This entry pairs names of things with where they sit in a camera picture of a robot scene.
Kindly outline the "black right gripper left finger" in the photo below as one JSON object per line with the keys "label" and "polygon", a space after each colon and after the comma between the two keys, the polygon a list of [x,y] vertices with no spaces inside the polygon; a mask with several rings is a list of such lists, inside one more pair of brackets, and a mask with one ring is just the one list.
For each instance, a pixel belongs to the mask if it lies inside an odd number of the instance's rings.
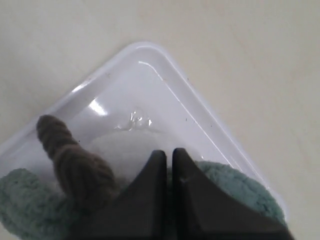
{"label": "black right gripper left finger", "polygon": [[154,150],[134,181],[108,206],[77,224],[70,240],[162,240],[167,157]]}

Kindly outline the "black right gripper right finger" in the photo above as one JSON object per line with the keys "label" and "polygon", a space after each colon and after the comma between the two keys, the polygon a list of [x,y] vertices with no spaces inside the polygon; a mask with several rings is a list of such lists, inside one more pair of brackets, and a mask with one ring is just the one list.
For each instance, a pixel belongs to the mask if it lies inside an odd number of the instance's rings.
{"label": "black right gripper right finger", "polygon": [[211,182],[183,148],[172,154],[179,240],[292,240],[287,227],[250,209]]}

